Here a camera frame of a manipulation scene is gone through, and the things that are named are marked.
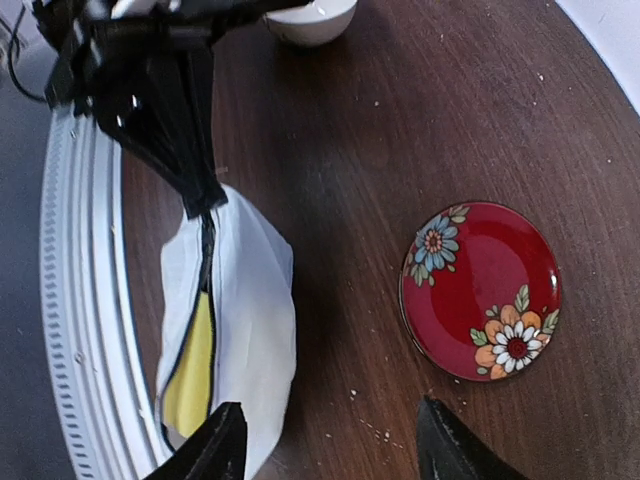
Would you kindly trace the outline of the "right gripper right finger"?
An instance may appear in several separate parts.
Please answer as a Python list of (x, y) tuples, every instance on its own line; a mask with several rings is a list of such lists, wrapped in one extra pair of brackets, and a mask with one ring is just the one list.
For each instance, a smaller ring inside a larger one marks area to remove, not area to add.
[(416, 451), (421, 479), (526, 479), (429, 396), (418, 407)]

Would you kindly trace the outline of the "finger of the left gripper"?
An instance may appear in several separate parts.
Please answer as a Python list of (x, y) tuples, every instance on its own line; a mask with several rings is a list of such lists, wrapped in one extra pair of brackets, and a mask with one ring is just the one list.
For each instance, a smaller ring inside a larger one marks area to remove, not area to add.
[(97, 123), (144, 161), (195, 218), (227, 202), (212, 143), (214, 56), (202, 49), (153, 55), (107, 84)]

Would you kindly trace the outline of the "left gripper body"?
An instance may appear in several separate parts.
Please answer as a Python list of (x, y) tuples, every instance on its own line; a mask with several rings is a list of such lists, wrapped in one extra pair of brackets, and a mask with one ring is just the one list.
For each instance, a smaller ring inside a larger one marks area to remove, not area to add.
[(95, 100), (133, 67), (157, 56), (179, 66), (188, 54), (209, 55), (234, 28), (305, 1), (34, 1), (33, 16), (58, 52), (45, 98), (50, 107)]

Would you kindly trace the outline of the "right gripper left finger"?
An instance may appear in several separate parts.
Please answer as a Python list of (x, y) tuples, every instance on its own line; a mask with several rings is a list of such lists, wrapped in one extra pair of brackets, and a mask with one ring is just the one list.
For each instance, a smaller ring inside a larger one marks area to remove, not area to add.
[(238, 402), (224, 402), (145, 480), (243, 480), (247, 423)]

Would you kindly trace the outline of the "yellow sponge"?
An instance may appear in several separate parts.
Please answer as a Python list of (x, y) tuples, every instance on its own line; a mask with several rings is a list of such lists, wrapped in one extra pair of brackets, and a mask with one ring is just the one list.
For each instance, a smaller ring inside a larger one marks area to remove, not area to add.
[(162, 400), (162, 421), (172, 432), (190, 437), (207, 419), (212, 396), (215, 321), (210, 296), (200, 291), (186, 340)]

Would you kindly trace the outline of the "white zipper pouch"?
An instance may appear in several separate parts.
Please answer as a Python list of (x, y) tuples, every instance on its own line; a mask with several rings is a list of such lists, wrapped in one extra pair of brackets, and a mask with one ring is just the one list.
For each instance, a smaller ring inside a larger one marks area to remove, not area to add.
[(245, 478), (252, 479), (277, 445), (296, 371), (293, 252), (267, 219), (239, 192), (203, 217), (183, 218), (163, 246), (165, 302), (156, 375), (154, 421), (172, 455), (183, 438), (162, 421), (162, 400), (200, 291), (210, 296), (215, 321), (209, 415), (238, 402), (247, 423)]

